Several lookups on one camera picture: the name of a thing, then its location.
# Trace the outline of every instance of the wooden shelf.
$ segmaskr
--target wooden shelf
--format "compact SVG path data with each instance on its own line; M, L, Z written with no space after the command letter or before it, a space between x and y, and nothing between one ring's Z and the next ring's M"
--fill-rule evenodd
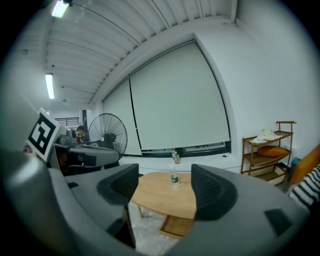
M277 121L276 124L279 127L279 130L275 131L274 133L280 136L277 139L269 140L264 143L251 143L257 136L243 138L242 139L242 163L241 163L241 173L243 175L254 176L264 181L267 181L273 185L278 184L279 182L283 182L284 178L287 174L288 168L282 168L278 165L278 162L288 156L287 166L290 163L290 157L292 153L292 139L293 139L293 124L296 124L296 121ZM281 124L290 125L290 131L283 131L281 130ZM285 150L285 154L278 157L267 157L261 156L258 152L255 152L255 148L262 147L264 145L272 144L274 142L279 142L279 146L281 146L281 140L285 138L290 138L290 150ZM248 143L251 147L250 153L245 153L245 144ZM245 159L248 160L250 163L249 170L244 171L244 163Z
M264 142L264 143L254 143L253 146L256 148L256 147L262 147L264 145L268 145L268 144L271 144L271 143L274 143L274 142L277 142L277 141L280 141L284 138L287 138L291 135L293 135L294 133L293 132L289 132L289 131L282 131L282 130L277 130L274 132L276 135L278 136L281 136L280 138L277 138L277 139L274 139L274 140L269 140L267 142ZM257 136L254 136L254 137L249 137L249 138L244 138L243 140L247 143L249 143L250 145L252 145L251 141L254 140Z
M181 240L190 232L193 223L193 219L167 215L158 232L167 237Z
M279 178L283 175L285 175L285 173L279 175L275 171L272 171L272 172L268 172L266 174L258 175L255 177L268 182L268 181L274 180L276 178Z
M291 151L289 151L287 149L285 149L285 151L286 151L285 155L278 156L278 157L261 156L257 152L255 152L255 153L253 153L252 161L251 161L251 153L244 154L244 158L250 162L252 167L265 166L265 165L270 165L270 164L276 163L291 153Z

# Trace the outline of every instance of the plastic bottle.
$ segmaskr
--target plastic bottle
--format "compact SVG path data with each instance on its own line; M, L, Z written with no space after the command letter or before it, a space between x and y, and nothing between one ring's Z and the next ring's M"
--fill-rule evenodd
M178 179L178 173L175 169L174 166L170 166L170 177L171 177L171 182L175 188L179 186L179 179Z
M174 163L175 163L175 164L180 164L180 162L181 162L180 155L177 153L177 151L174 152L174 158L173 158L173 160L174 160Z

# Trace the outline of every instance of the electric fan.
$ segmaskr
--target electric fan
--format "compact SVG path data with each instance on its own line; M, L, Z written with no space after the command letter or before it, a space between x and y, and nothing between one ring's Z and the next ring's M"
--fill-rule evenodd
M119 152L119 159L127 148L127 130L122 121L114 114L103 113L98 115L89 127L89 142L100 148L116 150Z

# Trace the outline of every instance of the fluorescent light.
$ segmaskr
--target fluorescent light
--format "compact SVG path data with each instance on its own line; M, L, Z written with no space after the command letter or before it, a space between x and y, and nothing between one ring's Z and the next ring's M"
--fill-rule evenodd
M48 91L49 99L54 100L55 94L54 94L53 74L48 73L45 75L45 83L46 83L46 89Z
M52 11L52 16L61 18L65 14L65 11L68 8L68 6L68 3L64 3L63 0L58 0Z

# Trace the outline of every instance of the floor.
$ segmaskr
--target floor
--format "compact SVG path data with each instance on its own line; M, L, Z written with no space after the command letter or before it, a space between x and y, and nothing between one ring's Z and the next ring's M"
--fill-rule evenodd
M157 232L164 220L163 216L141 208L143 218L140 218L134 203L130 202L128 208L138 252L144 255L160 256L179 242L177 239Z

